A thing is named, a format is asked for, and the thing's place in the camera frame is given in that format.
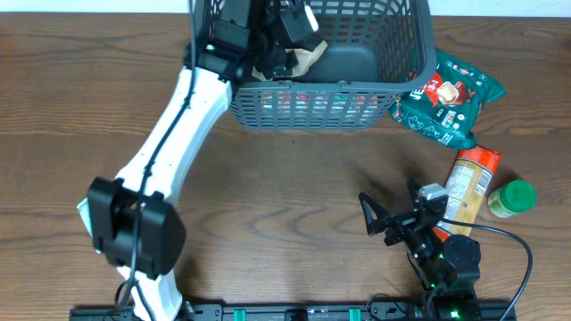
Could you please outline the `beige paper snack bag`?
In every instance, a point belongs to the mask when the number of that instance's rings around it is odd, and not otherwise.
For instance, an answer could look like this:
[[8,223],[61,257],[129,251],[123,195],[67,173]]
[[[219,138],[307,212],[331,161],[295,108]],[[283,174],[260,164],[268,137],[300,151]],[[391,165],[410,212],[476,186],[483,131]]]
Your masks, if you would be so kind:
[[303,76],[327,49],[326,41],[321,41],[312,51],[275,46],[270,52],[257,58],[252,68],[252,75],[261,81]]

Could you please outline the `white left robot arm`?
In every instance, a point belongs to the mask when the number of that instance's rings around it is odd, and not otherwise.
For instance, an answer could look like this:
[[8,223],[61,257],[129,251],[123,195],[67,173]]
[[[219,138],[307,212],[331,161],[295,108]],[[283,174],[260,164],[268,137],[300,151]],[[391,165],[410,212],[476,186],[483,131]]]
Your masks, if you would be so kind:
[[278,28],[217,21],[187,47],[185,64],[151,134],[113,180],[97,177],[79,214],[95,251],[124,281],[115,304],[130,301],[137,320],[176,320],[184,306],[174,266],[186,228],[176,212],[182,185],[204,139],[252,70],[277,74],[289,66],[290,40]]

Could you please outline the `grey plastic lattice basket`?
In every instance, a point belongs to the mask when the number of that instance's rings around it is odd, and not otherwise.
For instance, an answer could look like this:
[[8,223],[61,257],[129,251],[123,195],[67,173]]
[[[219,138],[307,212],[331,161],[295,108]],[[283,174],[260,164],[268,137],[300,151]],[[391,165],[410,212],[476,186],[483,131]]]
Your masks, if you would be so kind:
[[[404,93],[422,85],[435,69],[434,33],[425,1],[304,1],[319,30],[289,49],[313,50],[321,41],[327,51],[297,78],[241,80],[227,109],[245,128],[259,130],[356,130],[372,127]],[[280,21],[286,1],[192,1],[188,5],[193,37],[214,30],[217,21],[260,27]],[[308,91],[364,92],[378,95],[379,111],[358,128],[277,128],[261,124],[263,93]]]

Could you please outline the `orange pasta packet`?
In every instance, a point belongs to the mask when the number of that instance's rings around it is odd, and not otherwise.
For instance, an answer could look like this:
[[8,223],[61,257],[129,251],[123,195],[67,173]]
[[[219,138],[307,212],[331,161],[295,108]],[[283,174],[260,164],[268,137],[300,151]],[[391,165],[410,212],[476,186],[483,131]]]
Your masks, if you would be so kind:
[[480,145],[459,151],[444,187],[449,195],[444,219],[475,223],[501,158],[499,152]]

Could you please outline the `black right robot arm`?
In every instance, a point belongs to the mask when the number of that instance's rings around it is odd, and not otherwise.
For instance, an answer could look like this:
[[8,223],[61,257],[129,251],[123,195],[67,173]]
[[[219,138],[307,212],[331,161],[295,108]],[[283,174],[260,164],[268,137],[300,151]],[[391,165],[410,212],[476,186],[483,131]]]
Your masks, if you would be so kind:
[[359,194],[359,201],[368,235],[383,233],[387,246],[404,243],[427,290],[454,297],[474,293],[480,278],[479,243],[465,235],[442,239],[436,233],[447,207],[446,194],[430,198],[417,194],[414,210],[396,216],[366,193]]

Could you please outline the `green Nescafe coffee bag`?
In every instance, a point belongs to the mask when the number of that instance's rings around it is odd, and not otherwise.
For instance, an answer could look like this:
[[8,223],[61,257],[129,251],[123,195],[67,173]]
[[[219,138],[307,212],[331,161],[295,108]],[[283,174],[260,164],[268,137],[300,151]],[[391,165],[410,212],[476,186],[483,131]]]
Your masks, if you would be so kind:
[[434,75],[399,97],[389,113],[403,127],[453,150],[476,147],[473,126],[485,105],[505,95],[503,85],[474,65],[436,52]]

